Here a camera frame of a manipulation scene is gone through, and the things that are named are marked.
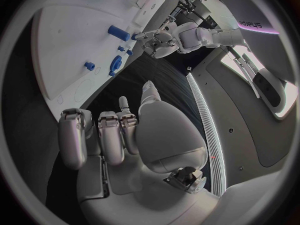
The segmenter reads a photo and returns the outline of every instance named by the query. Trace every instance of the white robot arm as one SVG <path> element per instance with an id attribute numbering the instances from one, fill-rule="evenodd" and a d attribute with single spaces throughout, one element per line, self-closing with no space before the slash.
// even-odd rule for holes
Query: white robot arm
<path id="1" fill-rule="evenodd" d="M 198 27 L 195 22 L 187 22 L 180 26 L 171 22 L 165 30 L 141 32 L 134 34 L 132 39 L 141 41 L 142 49 L 156 59 L 175 51 L 187 54 L 203 46 L 207 48 L 217 48 L 220 45 L 247 46 L 239 29 L 206 29 Z"/>

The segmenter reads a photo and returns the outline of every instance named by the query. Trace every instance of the blue object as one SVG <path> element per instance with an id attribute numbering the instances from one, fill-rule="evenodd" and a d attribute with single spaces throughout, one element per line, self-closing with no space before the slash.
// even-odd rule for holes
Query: blue object
<path id="1" fill-rule="evenodd" d="M 132 40 L 135 40 L 135 41 L 137 41 L 137 39 L 136 39 L 136 35 L 138 35 L 137 33 L 134 33 L 134 34 L 132 34 L 132 37 L 131 37 L 131 39 Z"/>
<path id="2" fill-rule="evenodd" d="M 108 33 L 127 42 L 130 39 L 130 34 L 116 26 L 111 25 L 108 29 Z"/>
<path id="3" fill-rule="evenodd" d="M 108 75 L 114 77 L 116 74 L 114 73 L 116 70 L 118 70 L 122 65 L 122 57 L 120 55 L 116 56 L 110 65 L 110 72 Z"/>
<path id="4" fill-rule="evenodd" d="M 121 52 L 125 51 L 125 48 L 122 46 L 119 46 L 117 49 L 120 50 Z"/>
<path id="5" fill-rule="evenodd" d="M 129 56 L 131 56 L 132 54 L 134 54 L 134 52 L 133 51 L 131 51 L 131 50 L 127 50 L 127 52 L 126 52 Z"/>
<path id="6" fill-rule="evenodd" d="M 94 68 L 95 68 L 95 64 L 93 64 L 92 62 L 86 62 L 86 63 L 84 64 L 84 66 L 85 66 L 88 70 L 90 70 L 90 71 L 93 71 Z"/>

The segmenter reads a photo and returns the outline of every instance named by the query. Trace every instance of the gray wall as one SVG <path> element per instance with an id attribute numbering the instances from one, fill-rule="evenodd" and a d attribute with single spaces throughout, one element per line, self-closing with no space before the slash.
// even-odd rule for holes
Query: gray wall
<path id="1" fill-rule="evenodd" d="M 192 75 L 213 117 L 224 156 L 226 186 L 230 187 L 282 167 L 293 138 L 296 111 L 277 121 L 251 87 L 221 63 L 224 55 L 216 48 Z"/>

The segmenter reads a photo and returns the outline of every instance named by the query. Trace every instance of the purple light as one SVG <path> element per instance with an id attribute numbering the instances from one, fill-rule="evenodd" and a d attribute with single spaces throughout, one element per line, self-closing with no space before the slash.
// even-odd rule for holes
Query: purple light
<path id="1" fill-rule="evenodd" d="M 278 31 L 263 31 L 263 30 L 258 30 L 258 29 L 254 29 L 254 28 L 249 28 L 249 27 L 244 27 L 242 25 L 240 25 L 239 23 L 237 24 L 238 27 L 240 29 L 244 29 L 244 30 L 248 30 L 248 31 L 253 31 L 253 32 L 257 32 L 257 33 L 264 33 L 264 34 L 279 34 Z"/>

